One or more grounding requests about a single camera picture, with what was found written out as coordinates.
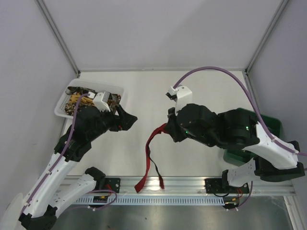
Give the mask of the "red necktie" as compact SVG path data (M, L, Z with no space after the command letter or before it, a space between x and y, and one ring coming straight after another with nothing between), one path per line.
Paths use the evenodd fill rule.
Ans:
M162 134L162 133L166 133L168 134L168 132L165 130L165 127L166 127L166 123L162 124L161 126L159 126L158 128L156 128L152 133L151 135L149 136L146 144L145 144L145 155L146 155L146 170L145 170L145 174L144 176L141 178L141 180L134 186L134 189L136 191L136 193L139 193L144 187L145 187L145 184L147 182L147 178L148 178L148 174L149 174L149 170L150 170L150 167L151 167L151 163L154 164L155 166L155 170L157 172L157 175L158 175L158 179L159 179L159 186L161 189L164 189L165 188L165 185L164 185L164 181L163 181L163 177L161 176L160 172L159 172L159 169L156 165L156 163L152 160L151 158L151 150L150 150L150 143L151 141L153 140L153 138L156 136L156 135L159 135L159 134Z

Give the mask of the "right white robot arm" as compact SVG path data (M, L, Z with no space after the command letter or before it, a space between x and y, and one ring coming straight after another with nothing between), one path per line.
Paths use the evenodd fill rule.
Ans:
M223 188L241 187L255 180L283 182L305 176L298 150L265 132L260 121L240 109L216 114L203 105L189 103L181 110L168 109L165 130L174 142L189 138L207 147L246 150L255 154L247 163L222 173Z

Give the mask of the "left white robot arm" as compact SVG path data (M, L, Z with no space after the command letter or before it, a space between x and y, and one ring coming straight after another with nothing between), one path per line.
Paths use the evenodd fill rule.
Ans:
M57 192L68 173L92 148L92 142L107 131L127 131L137 117L116 105L116 113L82 107L72 125L54 148L54 153L33 189L24 199L19 222L27 230L50 230L57 218L79 197L105 188L106 175L91 167L68 189Z

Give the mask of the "dark multicolour patterned tie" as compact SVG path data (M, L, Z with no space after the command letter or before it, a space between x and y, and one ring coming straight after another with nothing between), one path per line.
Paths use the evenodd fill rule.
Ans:
M80 96L82 94L90 94L89 98L91 98L92 100L94 99L94 97L96 96L97 92L95 90L89 89L89 88L84 88L84 87L76 87L76 86L69 86L65 93L69 96L73 95L73 94L79 94ZM107 101L108 105L111 106L112 104L118 104L121 100L121 96L119 94L114 94L111 93L109 96L109 99Z

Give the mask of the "brown floral tie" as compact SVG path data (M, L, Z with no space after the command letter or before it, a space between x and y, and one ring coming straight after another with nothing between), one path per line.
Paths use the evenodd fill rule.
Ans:
M73 116L76 103L66 103L64 111L67 115Z

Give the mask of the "yellow patterned tie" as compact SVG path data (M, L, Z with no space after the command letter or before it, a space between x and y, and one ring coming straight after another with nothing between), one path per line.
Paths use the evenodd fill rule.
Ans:
M80 95L79 94L73 94L71 95L68 103L69 104L75 104L79 100ZM94 105L93 100L87 96L84 96L81 98L80 104L86 104L86 105Z

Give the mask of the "white plastic basket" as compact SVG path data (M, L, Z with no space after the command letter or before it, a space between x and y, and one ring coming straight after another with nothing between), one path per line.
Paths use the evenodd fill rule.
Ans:
M121 100L119 104L123 108L126 108L128 93L125 88L123 88L122 86L119 86L118 84L111 84L111 83L105 83L103 81L94 81L94 80L73 79L68 84L66 89L69 86L88 88L88 89L95 90L96 92L108 91L110 93L119 94L121 96ZM65 104L69 101L71 97L70 95L66 94L66 89L64 90L62 96L57 102L56 107L54 109L54 113L57 116L72 119L72 116L67 115L65 112Z

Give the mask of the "green divided organizer tray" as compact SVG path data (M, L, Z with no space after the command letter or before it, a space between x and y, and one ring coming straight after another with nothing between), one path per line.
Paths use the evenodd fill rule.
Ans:
M261 117L267 126L268 130L275 136L280 137L281 130L282 130L282 123L279 119L270 117L264 114L261 114ZM243 151L243 150L236 150L236 151L229 151L226 150L224 152L223 159L225 162L234 165L234 166L241 166L247 162L249 162L257 155L250 151Z

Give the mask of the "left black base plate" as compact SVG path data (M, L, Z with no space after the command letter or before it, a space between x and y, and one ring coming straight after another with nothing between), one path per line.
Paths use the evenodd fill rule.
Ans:
M120 178L105 177L96 183L95 190L112 190L119 193L120 183Z

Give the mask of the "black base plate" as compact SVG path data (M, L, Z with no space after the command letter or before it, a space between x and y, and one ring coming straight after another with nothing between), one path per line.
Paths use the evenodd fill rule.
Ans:
M120 183L120 178L105 177L96 183L95 190L112 190L119 193Z
M243 194L250 192L249 186L245 183L241 187L234 187L228 184L228 182L221 177L207 178L204 180L206 193L208 194L235 194L238 190L241 190Z

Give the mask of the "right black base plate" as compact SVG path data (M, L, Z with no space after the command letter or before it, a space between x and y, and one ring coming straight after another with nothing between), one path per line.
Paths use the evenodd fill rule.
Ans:
M241 190L243 194L250 192L249 186L245 183L241 187L234 187L228 184L228 182L221 177L207 178L204 180L206 193L208 194L235 194L238 190Z

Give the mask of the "aluminium mounting rail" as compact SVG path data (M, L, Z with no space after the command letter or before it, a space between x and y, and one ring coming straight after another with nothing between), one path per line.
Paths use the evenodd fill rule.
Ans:
M108 179L119 178L120 195L136 195L134 186L141 179L140 176L107 176ZM159 186L157 176L149 176L140 196L196 196L206 194L205 180L207 177L200 176L166 176L163 178L165 188ZM253 196L295 196L295 189L291 181L270 183L254 181L252 188Z

